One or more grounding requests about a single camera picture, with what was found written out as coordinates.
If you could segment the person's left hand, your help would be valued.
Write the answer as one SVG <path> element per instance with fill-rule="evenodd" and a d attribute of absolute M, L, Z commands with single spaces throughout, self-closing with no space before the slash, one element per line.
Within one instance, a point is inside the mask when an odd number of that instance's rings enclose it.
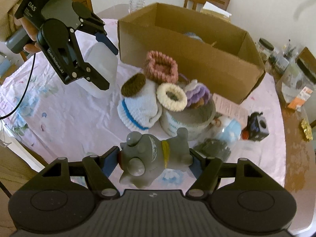
<path fill-rule="evenodd" d="M 24 50 L 27 51 L 29 54 L 40 52 L 41 48 L 36 41 L 38 29 L 25 17 L 22 17 L 20 19 L 20 22 L 29 38 L 32 40 L 32 43 L 28 43 L 24 46 Z"/>

